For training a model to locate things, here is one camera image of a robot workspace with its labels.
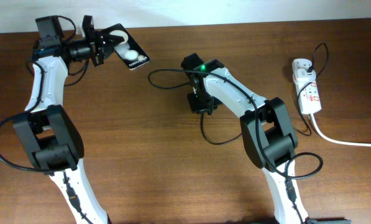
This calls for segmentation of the black smartphone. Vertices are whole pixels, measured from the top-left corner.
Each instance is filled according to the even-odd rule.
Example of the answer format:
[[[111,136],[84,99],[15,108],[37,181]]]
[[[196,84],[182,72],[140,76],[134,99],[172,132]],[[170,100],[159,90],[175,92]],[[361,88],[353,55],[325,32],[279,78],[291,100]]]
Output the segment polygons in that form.
[[[145,51],[122,24],[115,24],[111,27],[103,29],[101,32],[103,34],[107,34],[114,30],[121,30],[125,32],[126,42],[121,45],[108,48],[113,48],[114,52],[126,64],[129,70],[135,70],[136,68],[139,68],[150,62],[150,57],[145,53]]]

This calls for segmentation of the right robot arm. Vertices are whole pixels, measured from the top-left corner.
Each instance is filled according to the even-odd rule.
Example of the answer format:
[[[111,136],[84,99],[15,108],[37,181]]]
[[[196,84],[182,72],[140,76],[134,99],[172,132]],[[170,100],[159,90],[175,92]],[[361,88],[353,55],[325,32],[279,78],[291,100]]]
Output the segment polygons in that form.
[[[296,183],[307,176],[295,174],[298,140],[284,102],[255,94],[216,59],[204,62],[191,54],[183,59],[181,68],[193,88],[188,94],[192,112],[203,116],[224,105],[238,117],[245,152],[267,179],[275,221],[308,223]]]

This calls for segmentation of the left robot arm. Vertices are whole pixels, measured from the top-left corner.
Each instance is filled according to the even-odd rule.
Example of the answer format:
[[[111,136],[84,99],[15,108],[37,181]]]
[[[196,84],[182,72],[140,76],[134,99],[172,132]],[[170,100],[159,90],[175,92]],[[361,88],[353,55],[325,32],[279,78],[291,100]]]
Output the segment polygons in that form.
[[[65,81],[72,62],[102,65],[115,47],[128,40],[122,26],[94,29],[84,16],[82,39],[64,38],[59,16],[36,19],[40,39],[32,49],[35,60],[31,99],[13,127],[32,164],[55,183],[77,223],[110,223],[89,184],[84,168],[85,149],[75,125],[63,109]]]

